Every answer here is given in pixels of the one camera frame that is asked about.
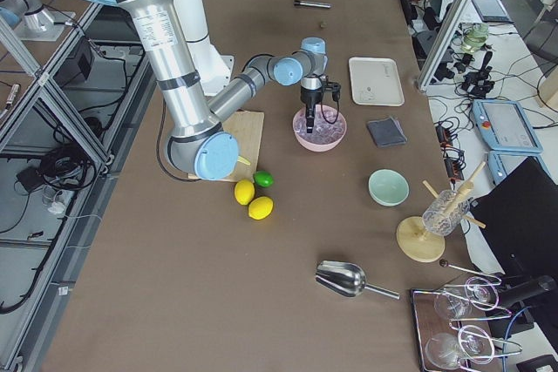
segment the white table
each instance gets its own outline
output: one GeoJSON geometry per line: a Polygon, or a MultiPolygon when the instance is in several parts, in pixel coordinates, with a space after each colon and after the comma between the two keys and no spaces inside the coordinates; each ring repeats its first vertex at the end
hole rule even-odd
{"type": "MultiPolygon", "coordinates": [[[[547,125],[550,121],[538,113],[529,111],[529,109],[540,112],[553,120],[557,120],[558,113],[546,107],[540,108],[534,98],[536,89],[533,86],[536,86],[539,82],[542,72],[537,66],[530,51],[527,49],[527,46],[517,34],[515,27],[512,24],[494,25],[491,26],[490,33],[505,35],[492,35],[487,40],[487,44],[493,46],[493,59],[489,65],[493,67],[491,73],[492,80],[496,81],[493,90],[488,93],[487,97],[495,98],[497,96],[502,96],[510,100],[520,100],[532,126],[547,125]],[[500,73],[509,73],[510,75],[521,74],[522,80],[519,78],[506,78],[502,80],[505,76],[500,73]]],[[[475,53],[474,57],[476,58],[476,63],[472,63],[472,66],[479,68],[483,56],[483,51],[475,53]]],[[[450,85],[462,80],[462,76],[458,75],[453,81],[446,79],[441,85],[429,86],[427,95],[431,99],[430,106],[433,121],[436,122],[442,118],[454,116],[459,118],[460,126],[466,126],[466,117],[453,109],[460,100],[456,100],[456,98],[459,97],[455,94],[455,86],[450,85]]],[[[535,133],[544,147],[544,152],[541,155],[542,159],[554,182],[558,182],[558,129],[549,128],[546,130],[536,130],[535,133]]],[[[476,127],[472,128],[470,131],[460,131],[458,140],[459,142],[457,145],[466,152],[466,168],[463,174],[465,178],[467,178],[481,161],[487,160],[489,148],[482,140],[476,127]]],[[[493,188],[492,175],[488,168],[485,167],[482,173],[475,179],[472,196],[479,197],[486,195],[493,188]]],[[[483,272],[503,271],[478,227],[471,225],[466,235],[466,242],[472,262],[483,272]]],[[[514,335],[513,340],[523,346],[523,352],[520,355],[508,359],[508,370],[517,370],[514,366],[515,363],[532,359],[539,355],[553,354],[555,358],[558,359],[558,355],[536,324],[533,329],[514,335]]]]}

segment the white tray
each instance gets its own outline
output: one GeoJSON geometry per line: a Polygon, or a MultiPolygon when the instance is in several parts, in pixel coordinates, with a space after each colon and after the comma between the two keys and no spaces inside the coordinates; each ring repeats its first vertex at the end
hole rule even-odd
{"type": "Polygon", "coordinates": [[[401,106],[405,102],[398,67],[392,59],[352,57],[349,73],[356,104],[401,106]]]}

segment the ice scoop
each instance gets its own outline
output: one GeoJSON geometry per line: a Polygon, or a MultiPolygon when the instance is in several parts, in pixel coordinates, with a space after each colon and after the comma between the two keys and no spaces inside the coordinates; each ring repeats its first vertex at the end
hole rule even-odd
{"type": "Polygon", "coordinates": [[[354,263],[324,260],[316,269],[316,281],[343,296],[357,296],[365,289],[399,299],[397,292],[366,283],[364,270],[354,263]]]}

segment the lemon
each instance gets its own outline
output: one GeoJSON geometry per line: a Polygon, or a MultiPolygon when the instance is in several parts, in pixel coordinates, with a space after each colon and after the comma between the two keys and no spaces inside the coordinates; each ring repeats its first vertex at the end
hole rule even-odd
{"type": "Polygon", "coordinates": [[[273,200],[267,196],[256,198],[248,205],[248,216],[254,220],[263,220],[273,211],[273,200]]]}
{"type": "Polygon", "coordinates": [[[273,185],[273,176],[265,170],[254,173],[254,182],[261,187],[270,187],[273,185]]]}
{"type": "Polygon", "coordinates": [[[235,199],[241,205],[247,205],[254,198],[254,184],[248,179],[242,179],[235,185],[235,199]]]}

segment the bowl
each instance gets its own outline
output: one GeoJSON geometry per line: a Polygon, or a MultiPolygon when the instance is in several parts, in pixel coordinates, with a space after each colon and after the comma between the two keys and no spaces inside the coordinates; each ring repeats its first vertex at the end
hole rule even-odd
{"type": "Polygon", "coordinates": [[[399,173],[381,169],[369,177],[368,192],[378,204],[396,206],[409,196],[409,184],[399,173]]]}
{"type": "Polygon", "coordinates": [[[306,132],[306,109],[302,108],[293,118],[293,131],[296,140],[312,152],[327,152],[341,142],[347,132],[347,121],[339,112],[335,124],[327,122],[336,120],[337,109],[327,105],[316,105],[316,118],[312,133],[306,132]]]}

